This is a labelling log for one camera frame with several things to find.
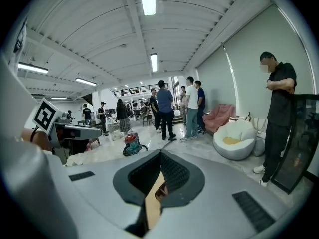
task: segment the ceiling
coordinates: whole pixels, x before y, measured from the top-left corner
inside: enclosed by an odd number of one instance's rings
[[[258,5],[247,6],[253,1]],[[268,3],[157,0],[156,14],[144,16],[141,0],[34,0],[20,61],[49,73],[18,75],[33,94],[70,98],[123,82],[181,75],[211,54],[218,38],[234,34]],[[152,53],[158,55],[157,73],[150,66]],[[77,77],[98,85],[77,83]]]

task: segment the black t-shirt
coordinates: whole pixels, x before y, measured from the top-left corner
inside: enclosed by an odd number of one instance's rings
[[[155,110],[153,109],[152,103],[154,103],[154,107],[156,108],[156,110],[159,111],[159,106],[155,97],[153,96],[150,97],[150,103],[151,103],[151,108],[153,113],[155,113]]]
[[[101,115],[100,115],[100,120],[105,116],[105,114],[104,114],[104,109],[102,108],[102,107],[99,107],[99,109],[98,109],[98,113],[101,113]]]
[[[89,108],[83,109],[84,119],[90,119],[91,118],[91,110]]]
[[[283,79],[291,78],[294,80],[295,86],[297,85],[296,73],[293,66],[289,63],[283,64],[282,62],[276,67],[275,72],[271,73],[269,80],[280,81]],[[291,126],[293,120],[293,100],[294,95],[289,94],[286,90],[273,90],[271,95],[271,102],[268,112],[268,120],[276,125]]]

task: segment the black pants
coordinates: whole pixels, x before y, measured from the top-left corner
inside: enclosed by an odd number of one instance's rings
[[[197,111],[197,124],[199,125],[200,129],[205,131],[205,124],[203,120],[204,115],[204,108],[198,108]]]
[[[158,130],[160,127],[160,112],[154,113],[154,122],[155,122],[155,129]]]
[[[168,127],[168,133],[170,138],[173,138],[173,118],[175,117],[174,111],[169,113],[159,112],[161,117],[161,133],[163,138],[166,137],[166,123]]]
[[[103,131],[103,133],[106,133],[105,117],[103,117],[103,118],[101,119],[101,124],[102,124],[102,131]]]
[[[268,182],[275,173],[281,152],[285,149],[290,126],[279,126],[268,121],[265,139],[265,174],[263,182]]]

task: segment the man in blue shirt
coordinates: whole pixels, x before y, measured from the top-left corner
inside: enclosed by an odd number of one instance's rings
[[[170,90],[165,89],[165,81],[159,81],[159,91],[156,94],[158,98],[159,114],[161,117],[161,133],[163,140],[166,140],[166,123],[169,132],[169,140],[176,138],[173,133],[173,118],[175,117],[174,111],[171,108],[171,103],[174,101],[173,95]]]
[[[198,94],[198,111],[197,111],[197,123],[199,126],[198,133],[205,134],[205,124],[203,120],[203,115],[204,115],[204,109],[205,109],[205,92],[204,90],[200,87],[201,82],[200,81],[195,81],[195,87],[197,88],[197,94]]]

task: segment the white armchair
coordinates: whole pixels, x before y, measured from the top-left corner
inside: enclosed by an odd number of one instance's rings
[[[228,145],[224,142],[226,137],[240,140],[236,144]],[[257,132],[250,122],[238,120],[221,126],[214,134],[213,144],[217,152],[231,160],[241,160],[252,152]]]

